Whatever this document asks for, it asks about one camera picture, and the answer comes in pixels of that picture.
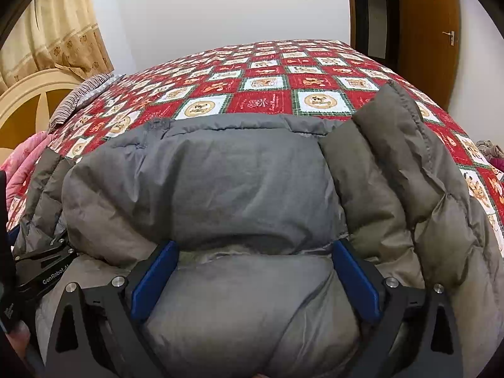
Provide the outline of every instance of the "curtain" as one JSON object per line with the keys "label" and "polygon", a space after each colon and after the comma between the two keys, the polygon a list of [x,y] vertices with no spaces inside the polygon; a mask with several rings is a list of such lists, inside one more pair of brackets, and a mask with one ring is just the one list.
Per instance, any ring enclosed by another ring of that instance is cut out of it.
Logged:
{"label": "curtain", "polygon": [[82,78],[113,70],[91,0],[30,3],[0,50],[0,94],[47,68]]}

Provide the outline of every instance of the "screw head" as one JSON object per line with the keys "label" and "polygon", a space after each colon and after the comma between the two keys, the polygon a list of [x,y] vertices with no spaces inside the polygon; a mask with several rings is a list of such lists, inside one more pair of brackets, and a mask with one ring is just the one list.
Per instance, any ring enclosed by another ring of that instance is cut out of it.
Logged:
{"label": "screw head", "polygon": [[387,277],[385,279],[385,284],[390,288],[397,288],[399,287],[399,280],[397,280],[395,277]]}
{"label": "screw head", "polygon": [[125,280],[124,280],[124,277],[122,277],[122,276],[117,276],[117,277],[114,277],[114,278],[112,279],[112,285],[113,285],[114,287],[120,287],[120,286],[122,286],[122,285],[124,284],[124,281],[125,281]]}
{"label": "screw head", "polygon": [[434,284],[434,291],[437,292],[437,294],[443,294],[444,293],[444,287],[442,284]]}
{"label": "screw head", "polygon": [[73,293],[75,290],[77,290],[77,283],[69,283],[66,285],[65,290],[69,293]]}

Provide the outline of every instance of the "door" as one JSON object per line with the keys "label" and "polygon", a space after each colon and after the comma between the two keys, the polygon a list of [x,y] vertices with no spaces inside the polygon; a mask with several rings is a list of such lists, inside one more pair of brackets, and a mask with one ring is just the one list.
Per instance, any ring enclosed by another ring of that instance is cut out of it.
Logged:
{"label": "door", "polygon": [[459,55],[459,0],[399,0],[398,74],[447,110]]}

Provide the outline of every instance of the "pillow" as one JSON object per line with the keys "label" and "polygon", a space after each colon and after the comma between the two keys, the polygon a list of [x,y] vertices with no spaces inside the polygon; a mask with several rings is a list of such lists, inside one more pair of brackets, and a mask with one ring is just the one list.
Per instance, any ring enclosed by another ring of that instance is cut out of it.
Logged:
{"label": "pillow", "polygon": [[75,108],[74,112],[77,112],[81,110],[82,108],[87,107],[91,102],[93,102],[97,97],[99,97],[102,93],[104,93],[107,89],[110,88],[110,86],[113,83],[116,83],[123,79],[126,76],[126,74],[121,74],[121,75],[114,75],[112,78],[108,79],[105,81],[102,85],[99,87],[93,89],[92,91],[88,92],[84,96],[82,96],[78,101],[77,101],[77,107]]}
{"label": "pillow", "polygon": [[94,75],[70,92],[65,99],[61,101],[51,116],[49,121],[49,132],[54,131],[58,125],[63,125],[68,118],[70,118],[70,115],[72,115],[77,107],[77,102],[83,95],[96,89],[113,76],[114,74],[111,73]]}

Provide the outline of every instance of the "human hand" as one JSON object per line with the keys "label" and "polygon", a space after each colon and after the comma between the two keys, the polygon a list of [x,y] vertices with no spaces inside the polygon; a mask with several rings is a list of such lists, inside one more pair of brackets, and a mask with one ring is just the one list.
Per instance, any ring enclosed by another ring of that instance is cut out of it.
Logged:
{"label": "human hand", "polygon": [[28,347],[30,343],[30,330],[28,326],[23,321],[20,321],[18,325],[6,335],[18,357],[24,359],[26,356],[26,347]]}

